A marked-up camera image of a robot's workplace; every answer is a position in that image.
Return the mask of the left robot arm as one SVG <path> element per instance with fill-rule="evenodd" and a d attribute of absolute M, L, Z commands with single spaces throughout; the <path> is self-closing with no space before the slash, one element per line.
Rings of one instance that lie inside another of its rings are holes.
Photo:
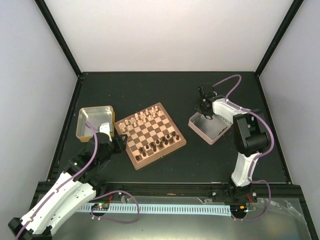
<path fill-rule="evenodd" d="M 8 227 L 18 240 L 50 240 L 81 206 L 103 199 L 108 192 L 99 178 L 115 154 L 125 151 L 127 135 L 109 137 L 96 133 L 69 161 L 54 185 L 24 216 L 14 217 Z"/>

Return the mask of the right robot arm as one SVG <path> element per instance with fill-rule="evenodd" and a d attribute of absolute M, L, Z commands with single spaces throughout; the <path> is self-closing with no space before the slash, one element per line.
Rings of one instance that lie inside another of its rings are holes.
<path fill-rule="evenodd" d="M 233 129 L 233 142 L 238 154 L 226 193 L 231 201 L 241 201 L 251 191 L 258 159 L 268 154 L 275 144 L 263 113 L 258 109 L 252 111 L 241 107 L 220 96 L 198 99 L 194 110 L 196 113 L 188 125 L 210 145 Z"/>

